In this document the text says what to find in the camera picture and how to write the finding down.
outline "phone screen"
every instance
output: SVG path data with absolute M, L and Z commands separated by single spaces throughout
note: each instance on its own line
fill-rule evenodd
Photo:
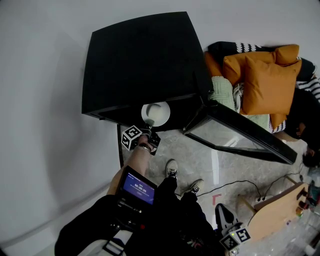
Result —
M 150 205 L 153 205 L 154 203 L 155 189 L 132 175 L 130 172 L 128 172 L 125 177 L 123 189 Z

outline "open door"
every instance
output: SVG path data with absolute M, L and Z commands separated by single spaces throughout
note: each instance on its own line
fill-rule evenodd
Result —
M 187 137 L 214 150 L 292 165 L 297 153 L 256 123 L 211 101 L 183 129 Z

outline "floor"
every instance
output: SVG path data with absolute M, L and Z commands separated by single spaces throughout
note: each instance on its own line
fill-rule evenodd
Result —
M 212 131 L 213 128 L 213 131 L 215 131 L 214 136 L 209 134 L 209 130 L 211 129 Z M 221 146 L 236 143 L 237 147 L 259 147 L 246 138 L 235 137 L 234 132 L 221 128 L 219 124 L 213 123 L 213 121 L 204 127 L 198 128 L 193 133 Z M 176 159 L 179 164 L 177 194 L 182 193 L 197 179 L 205 180 L 205 187 L 202 192 L 211 191 L 226 183 L 249 180 L 258 186 L 261 193 L 264 193 L 270 183 L 277 178 L 287 173 L 298 173 L 300 171 L 302 153 L 306 147 L 303 141 L 288 142 L 287 144 L 298 153 L 298 157 L 295 164 L 286 165 L 215 151 L 182 135 L 178 130 L 159 132 L 158 135 L 161 138 L 161 142 L 156 155 L 149 162 L 146 177 L 159 185 L 165 178 L 167 161 L 172 158 Z M 122 152 L 125 161 L 130 153 L 124 147 L 122 147 Z M 307 176 L 307 172 L 308 170 L 302 167 L 301 174 L 304 176 L 304 181 L 309 183 L 311 178 Z M 299 175 L 291 175 L 290 177 L 299 181 Z M 272 186 L 268 195 L 276 195 L 290 186 L 292 186 L 292 183 L 282 178 Z M 219 195 L 215 199 L 215 204 L 223 203 L 228 205 L 237 212 L 241 222 L 248 224 L 253 214 L 246 206 L 239 203 L 237 200 L 238 194 L 245 196 L 251 204 L 254 204 L 259 198 L 255 186 L 248 182 L 228 185 L 198 198 L 198 203 L 201 205 L 208 222 L 213 227 L 216 226 L 213 195 Z M 239 255 L 303 255 L 297 244 L 302 243 L 301 237 L 309 242 L 316 235 L 317 230 L 320 230 L 318 216 L 306 212 L 302 218 L 291 222 L 282 231 L 259 242 L 243 245 L 240 248 Z

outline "shoe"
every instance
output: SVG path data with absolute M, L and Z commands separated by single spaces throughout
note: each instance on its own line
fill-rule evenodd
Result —
M 166 176 L 177 178 L 178 175 L 178 163 L 174 159 L 170 159 L 165 166 Z
M 195 193 L 197 194 L 200 190 L 204 188 L 205 181 L 203 179 L 198 179 L 194 183 L 191 184 L 190 188 L 184 193 Z

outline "person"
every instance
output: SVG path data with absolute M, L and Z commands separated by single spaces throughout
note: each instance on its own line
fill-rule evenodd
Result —
M 284 132 L 307 143 L 307 150 L 302 156 L 307 167 L 320 164 L 319 114 L 320 103 L 315 96 L 310 91 L 296 88 Z
M 124 167 L 129 166 L 145 176 L 152 149 L 147 137 L 141 136 Z M 54 248 L 56 256 L 79 255 L 94 241 L 114 236 L 110 225 L 124 167 L 113 177 L 107 195 L 60 231 Z M 144 229 L 133 232 L 124 247 L 126 255 L 225 255 L 218 235 L 197 203 L 204 181 L 195 181 L 179 200 L 175 195 L 178 163 L 171 159 L 165 169 L 166 178 L 156 190 L 152 214 L 146 216 L 148 222 Z

